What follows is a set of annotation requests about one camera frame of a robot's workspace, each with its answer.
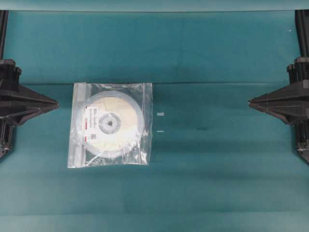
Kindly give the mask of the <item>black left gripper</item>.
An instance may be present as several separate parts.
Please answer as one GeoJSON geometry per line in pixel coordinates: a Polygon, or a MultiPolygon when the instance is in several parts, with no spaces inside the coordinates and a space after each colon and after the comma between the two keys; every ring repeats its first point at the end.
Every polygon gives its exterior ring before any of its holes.
{"type": "Polygon", "coordinates": [[[49,98],[34,90],[31,91],[31,102],[25,92],[28,89],[19,84],[22,70],[16,66],[12,59],[0,61],[0,122],[10,126],[21,126],[26,121],[48,113],[58,108],[58,101],[49,98]],[[47,106],[34,109],[33,106],[47,106]]]}

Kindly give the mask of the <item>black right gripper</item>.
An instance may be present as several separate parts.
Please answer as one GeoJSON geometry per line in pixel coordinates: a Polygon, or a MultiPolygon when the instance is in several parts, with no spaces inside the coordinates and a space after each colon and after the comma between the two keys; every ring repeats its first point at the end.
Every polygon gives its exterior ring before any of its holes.
{"type": "Polygon", "coordinates": [[[280,119],[285,124],[293,125],[309,117],[309,58],[297,57],[286,70],[289,75],[289,85],[276,90],[275,93],[266,93],[252,98],[249,100],[249,106],[280,119]],[[279,113],[258,104],[275,100],[283,102],[279,107],[279,113]]]}

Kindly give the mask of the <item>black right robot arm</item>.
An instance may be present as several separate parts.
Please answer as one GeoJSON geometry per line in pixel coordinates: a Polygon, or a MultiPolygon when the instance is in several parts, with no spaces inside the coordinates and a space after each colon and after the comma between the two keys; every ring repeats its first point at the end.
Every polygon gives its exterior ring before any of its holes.
{"type": "Polygon", "coordinates": [[[287,66],[290,84],[249,100],[257,111],[295,128],[298,155],[309,161],[309,58],[298,57],[287,66]]]}

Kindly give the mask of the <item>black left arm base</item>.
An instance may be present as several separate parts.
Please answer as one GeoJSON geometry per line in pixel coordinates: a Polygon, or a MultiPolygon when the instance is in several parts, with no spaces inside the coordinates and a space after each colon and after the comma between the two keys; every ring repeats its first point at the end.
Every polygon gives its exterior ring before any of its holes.
{"type": "Polygon", "coordinates": [[[8,10],[0,11],[0,59],[3,59],[8,14],[8,10]]]}

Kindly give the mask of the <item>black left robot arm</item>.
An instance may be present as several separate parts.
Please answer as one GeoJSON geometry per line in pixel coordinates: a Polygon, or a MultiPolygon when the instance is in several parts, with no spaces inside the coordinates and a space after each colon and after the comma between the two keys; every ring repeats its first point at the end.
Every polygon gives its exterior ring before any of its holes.
{"type": "Polygon", "coordinates": [[[0,61],[0,156],[12,148],[15,127],[41,114],[57,109],[59,104],[21,84],[22,70],[12,59],[0,61]]]}

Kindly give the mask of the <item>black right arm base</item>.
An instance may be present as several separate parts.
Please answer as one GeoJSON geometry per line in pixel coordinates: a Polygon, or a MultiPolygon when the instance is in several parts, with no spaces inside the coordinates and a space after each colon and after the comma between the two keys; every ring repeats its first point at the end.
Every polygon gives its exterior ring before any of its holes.
{"type": "Polygon", "coordinates": [[[301,57],[309,61],[309,10],[295,10],[295,25],[301,57]]]}

